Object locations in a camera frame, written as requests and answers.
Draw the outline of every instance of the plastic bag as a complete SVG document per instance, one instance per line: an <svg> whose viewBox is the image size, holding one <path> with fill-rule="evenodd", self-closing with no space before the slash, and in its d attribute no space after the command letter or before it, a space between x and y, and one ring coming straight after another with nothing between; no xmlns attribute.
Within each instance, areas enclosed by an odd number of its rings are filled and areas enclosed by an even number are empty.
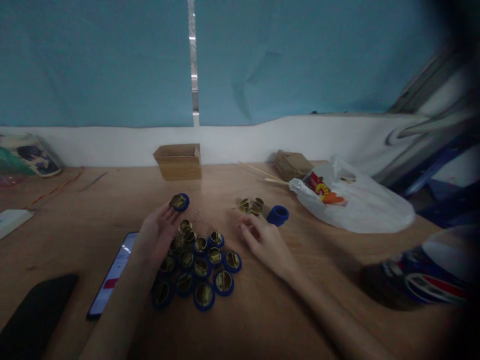
<svg viewBox="0 0 480 360"><path fill-rule="evenodd" d="M415 211L407 200L338 156L332 156L330 163L321 166L324 167L321 175L325 183L331 191L345 199L343 204L327 205L302 180L294 178L289 182L290 190L317 219L337 228L364 234L396 233L414 221Z"/></svg>

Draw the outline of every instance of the smartphone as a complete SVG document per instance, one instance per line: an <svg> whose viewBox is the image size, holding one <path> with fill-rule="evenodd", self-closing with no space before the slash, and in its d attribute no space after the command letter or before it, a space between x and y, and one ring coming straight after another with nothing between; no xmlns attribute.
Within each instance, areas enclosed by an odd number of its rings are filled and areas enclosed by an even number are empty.
<svg viewBox="0 0 480 360"><path fill-rule="evenodd" d="M90 306L90 310L86 315L87 320L97 320L104 312L105 306L109 302L109 298L114 290L115 284L119 280L122 271L125 269L125 265L127 265L130 252L134 247L134 243L138 234L138 232L129 232L126 235L125 240L123 240L123 244L120 246L120 250L118 250L115 260L113 260L110 270L108 270L100 290L98 290L95 300L93 300L93 303Z"/></svg>
<svg viewBox="0 0 480 360"><path fill-rule="evenodd" d="M78 275L35 285L0 333L0 359L40 359L62 317Z"/></svg>

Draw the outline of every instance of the wooden table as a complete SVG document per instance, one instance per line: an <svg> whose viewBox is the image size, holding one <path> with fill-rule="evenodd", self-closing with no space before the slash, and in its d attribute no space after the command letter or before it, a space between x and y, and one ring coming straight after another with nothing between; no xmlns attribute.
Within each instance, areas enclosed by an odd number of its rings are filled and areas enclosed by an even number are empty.
<svg viewBox="0 0 480 360"><path fill-rule="evenodd" d="M259 168L275 173L269 164ZM38 196L74 177L69 168L53 179L28 178L0 189L0 211L21 209ZM103 172L86 191L78 190ZM457 310L429 307L393 311L375 303L356 285L362 265L412 248L439 230L418 217L396 234L356 234L313 217L286 186L239 165L203 166L202 180L164 181L156 167L86 168L59 194L37 203L35 216L0 240L0 326L37 283L67 273L79 282L46 352L48 359L75 359L95 323L87 311L128 232L179 192L190 208L225 236L226 246L242 257L234 275L235 290L218 296L211 311L196 310L193 299L175 297L163 312L149 304L130 350L132 358L329 359L335 358L327 337L310 313L250 253L234 225L243 198L260 197L266 211L283 205L290 219L280 228L294 256L352 314L399 358L425 358L445 336Z"/></svg>

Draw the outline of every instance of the wooden stick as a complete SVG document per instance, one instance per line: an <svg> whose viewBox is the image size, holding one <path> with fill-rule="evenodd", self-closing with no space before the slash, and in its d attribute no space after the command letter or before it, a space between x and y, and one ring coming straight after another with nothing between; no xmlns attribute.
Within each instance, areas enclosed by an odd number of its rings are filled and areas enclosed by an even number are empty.
<svg viewBox="0 0 480 360"><path fill-rule="evenodd" d="M286 181L278 181L278 180L271 179L271 178L268 178L268 177L266 177L265 180L268 181L268 182L271 182L271 183L277 183L277 184L282 184L282 185L288 185L289 184Z"/></svg>
<svg viewBox="0 0 480 360"><path fill-rule="evenodd" d="M278 177L276 177L276 176L274 176L274 175L270 175L269 173L267 173L267 172L265 172L265 171L259 170L259 169L257 169L256 167L253 167L253 166L248 165L248 164L246 164L246 163L244 163L244 162L241 162L241 161L238 161L238 162L239 162L240 164L242 164L242 165L248 166L249 168L251 168L251 169L253 169L253 170L258 171L259 173L262 173L263 175L267 175L267 176L269 176L269 177L271 177L271 178L274 178L274 179L276 179L276 180L278 180L278 181L283 181L282 179L280 179L280 178L278 178Z"/></svg>

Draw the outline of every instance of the small cardboard box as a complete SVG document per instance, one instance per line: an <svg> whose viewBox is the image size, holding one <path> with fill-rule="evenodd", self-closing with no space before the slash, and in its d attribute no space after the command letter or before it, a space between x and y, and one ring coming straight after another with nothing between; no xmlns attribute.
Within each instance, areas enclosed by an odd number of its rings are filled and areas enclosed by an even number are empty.
<svg viewBox="0 0 480 360"><path fill-rule="evenodd" d="M202 178L200 144L163 145L153 157L165 180Z"/></svg>
<svg viewBox="0 0 480 360"><path fill-rule="evenodd" d="M283 180L289 182L293 178L303 179L314 166L300 152L278 150L274 165Z"/></svg>

